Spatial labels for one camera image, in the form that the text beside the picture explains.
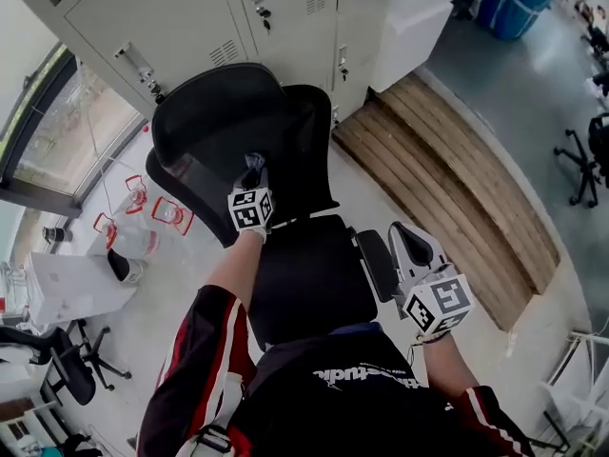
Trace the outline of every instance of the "wooden platform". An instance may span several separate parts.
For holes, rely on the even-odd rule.
[[[543,294],[560,257],[538,215],[481,138],[416,76],[340,124],[335,140],[442,243],[497,326]]]

